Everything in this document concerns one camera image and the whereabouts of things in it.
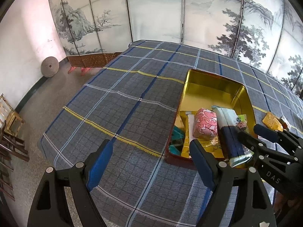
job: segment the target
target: red stand leg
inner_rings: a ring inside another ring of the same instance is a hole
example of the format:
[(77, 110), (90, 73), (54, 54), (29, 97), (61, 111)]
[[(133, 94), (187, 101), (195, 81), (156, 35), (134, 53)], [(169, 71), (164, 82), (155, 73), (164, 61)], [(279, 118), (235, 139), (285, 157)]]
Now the red stand leg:
[(69, 71), (67, 73), (71, 73), (73, 70), (75, 70), (77, 67), (76, 66), (71, 66), (71, 68), (69, 69)]
[(91, 67), (85, 67), (85, 68), (81, 68), (81, 76), (84, 76), (84, 74), (86, 74)]

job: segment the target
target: plaid tablecloth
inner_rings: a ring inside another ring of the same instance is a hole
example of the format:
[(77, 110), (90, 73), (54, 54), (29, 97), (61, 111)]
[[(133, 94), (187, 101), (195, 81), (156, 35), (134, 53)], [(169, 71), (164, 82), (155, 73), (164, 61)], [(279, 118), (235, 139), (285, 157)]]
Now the plaid tablecloth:
[[(303, 102), (263, 72), (186, 45), (133, 42), (63, 107), (39, 143), (55, 168), (64, 169), (84, 161), (104, 139), (114, 141), (113, 156), (91, 194), (102, 217), (117, 226), (194, 226), (207, 204), (210, 194), (197, 172), (164, 161), (183, 82), (192, 68), (243, 83), (257, 123), (271, 111), (284, 115), (292, 132), (303, 134)], [(265, 185), (272, 200), (274, 189)], [(236, 192), (222, 226), (229, 223)]]

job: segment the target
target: white wall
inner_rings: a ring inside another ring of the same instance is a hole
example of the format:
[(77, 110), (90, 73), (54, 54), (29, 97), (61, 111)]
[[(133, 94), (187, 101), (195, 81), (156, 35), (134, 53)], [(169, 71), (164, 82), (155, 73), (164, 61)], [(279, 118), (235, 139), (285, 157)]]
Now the white wall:
[(66, 57), (48, 0), (15, 0), (0, 23), (0, 94), (15, 108), (49, 56)]

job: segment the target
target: pink wrapped snack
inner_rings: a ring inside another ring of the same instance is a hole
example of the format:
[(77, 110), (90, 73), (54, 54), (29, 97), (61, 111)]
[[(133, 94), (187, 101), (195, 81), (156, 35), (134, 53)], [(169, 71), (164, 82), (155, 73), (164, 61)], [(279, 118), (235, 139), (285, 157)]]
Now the pink wrapped snack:
[(193, 136), (204, 140), (212, 140), (218, 135), (216, 113), (201, 108), (194, 117)]

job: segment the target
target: yellow snack package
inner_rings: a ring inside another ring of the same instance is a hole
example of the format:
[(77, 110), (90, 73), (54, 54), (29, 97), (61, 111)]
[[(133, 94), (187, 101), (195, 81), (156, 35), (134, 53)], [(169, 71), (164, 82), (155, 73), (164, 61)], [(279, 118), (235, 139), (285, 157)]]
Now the yellow snack package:
[(185, 140), (184, 140), (181, 156), (185, 157), (185, 158), (190, 158), (189, 144), (193, 139), (197, 139), (206, 152), (212, 153), (215, 158), (221, 158), (221, 159), (224, 158), (218, 136), (216, 136), (211, 141), (209, 141), (209, 140), (205, 141), (203, 139), (195, 138), (193, 136), (194, 116), (196, 113), (197, 113), (197, 111), (180, 111), (179, 112), (181, 120), (184, 124), (184, 131), (185, 131)]
[(273, 115), (271, 112), (267, 112), (266, 116), (262, 120), (262, 122), (272, 130), (279, 130), (283, 131), (283, 127), (279, 120), (276, 118), (275, 115)]

